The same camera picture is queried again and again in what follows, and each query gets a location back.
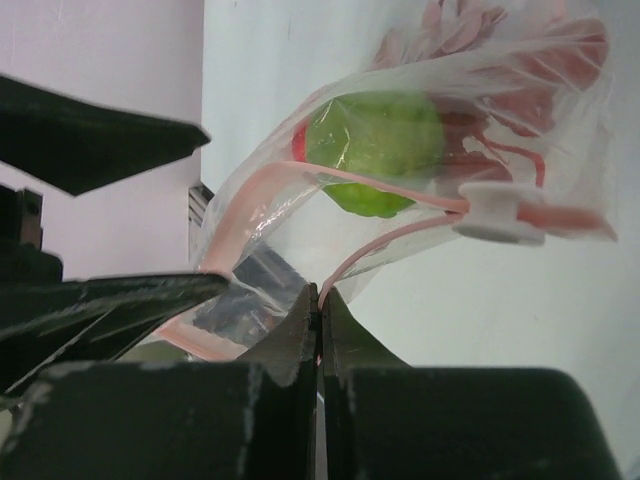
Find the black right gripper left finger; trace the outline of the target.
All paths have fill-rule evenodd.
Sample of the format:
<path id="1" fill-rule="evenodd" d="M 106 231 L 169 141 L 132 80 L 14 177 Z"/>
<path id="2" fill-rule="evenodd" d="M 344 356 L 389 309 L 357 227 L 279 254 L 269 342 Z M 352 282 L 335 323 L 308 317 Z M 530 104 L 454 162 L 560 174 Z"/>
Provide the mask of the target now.
<path id="1" fill-rule="evenodd" d="M 231 362 L 64 363 L 28 392 L 5 479 L 310 479 L 317 288 Z"/>

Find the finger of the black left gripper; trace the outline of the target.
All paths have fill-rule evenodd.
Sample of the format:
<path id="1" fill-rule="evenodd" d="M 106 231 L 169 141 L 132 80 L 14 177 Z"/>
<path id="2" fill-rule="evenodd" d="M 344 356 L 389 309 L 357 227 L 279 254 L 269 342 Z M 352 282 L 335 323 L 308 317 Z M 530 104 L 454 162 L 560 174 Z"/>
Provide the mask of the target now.
<path id="1" fill-rule="evenodd" d="M 209 142 L 194 123 L 1 77 L 1 161 L 72 196 L 183 160 Z"/>
<path id="2" fill-rule="evenodd" d="M 229 280 L 181 273 L 1 286 L 1 393 L 22 395 L 58 362 L 113 360 Z"/>

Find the green fake food ball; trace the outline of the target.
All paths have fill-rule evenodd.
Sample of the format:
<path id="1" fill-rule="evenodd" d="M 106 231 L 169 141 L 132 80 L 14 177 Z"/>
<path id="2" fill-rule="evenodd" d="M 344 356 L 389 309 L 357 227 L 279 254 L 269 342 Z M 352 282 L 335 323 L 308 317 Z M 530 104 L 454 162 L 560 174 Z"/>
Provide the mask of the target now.
<path id="1" fill-rule="evenodd" d="M 422 186 L 443 163 L 443 123 L 420 91 L 341 95 L 307 122 L 306 162 L 311 164 Z"/>

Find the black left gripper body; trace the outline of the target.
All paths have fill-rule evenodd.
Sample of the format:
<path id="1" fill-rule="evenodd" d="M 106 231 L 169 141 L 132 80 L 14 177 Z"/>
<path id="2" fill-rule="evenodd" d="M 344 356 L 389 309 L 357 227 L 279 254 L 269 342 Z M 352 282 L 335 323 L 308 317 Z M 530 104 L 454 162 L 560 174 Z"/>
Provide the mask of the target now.
<path id="1" fill-rule="evenodd" d="M 1 282 L 58 283 L 61 259 L 42 250 L 42 196 L 1 186 Z"/>

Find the clear zip top bag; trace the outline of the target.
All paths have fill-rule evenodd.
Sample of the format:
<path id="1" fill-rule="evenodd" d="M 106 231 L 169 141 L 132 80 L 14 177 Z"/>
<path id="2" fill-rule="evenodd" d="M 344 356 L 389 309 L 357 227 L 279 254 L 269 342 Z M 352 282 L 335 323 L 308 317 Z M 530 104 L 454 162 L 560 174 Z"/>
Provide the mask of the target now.
<path id="1" fill-rule="evenodd" d="M 217 189 L 192 264 L 228 289 L 157 336 L 231 360 L 311 282 L 351 300 L 383 266 L 456 237 L 615 239 L 609 50 L 590 1 L 422 2 Z"/>

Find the red fake food ball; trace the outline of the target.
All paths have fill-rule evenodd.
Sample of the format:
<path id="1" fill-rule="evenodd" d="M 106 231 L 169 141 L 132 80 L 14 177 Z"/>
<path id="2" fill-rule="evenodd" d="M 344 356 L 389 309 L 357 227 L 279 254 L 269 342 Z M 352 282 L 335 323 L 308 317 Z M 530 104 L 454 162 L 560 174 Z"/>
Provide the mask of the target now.
<path id="1" fill-rule="evenodd" d="M 307 121 L 300 122 L 295 130 L 291 140 L 291 151 L 293 159 L 296 162 L 306 162 L 306 131 L 308 127 Z"/>

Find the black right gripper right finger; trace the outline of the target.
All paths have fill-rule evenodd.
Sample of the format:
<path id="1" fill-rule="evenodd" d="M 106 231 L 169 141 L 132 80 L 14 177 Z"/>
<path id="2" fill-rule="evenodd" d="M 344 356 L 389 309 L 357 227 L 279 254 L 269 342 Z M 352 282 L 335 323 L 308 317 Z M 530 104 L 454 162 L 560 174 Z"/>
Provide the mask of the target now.
<path id="1" fill-rule="evenodd" d="M 332 479 L 617 479 L 594 409 L 539 367 L 412 367 L 321 295 Z"/>

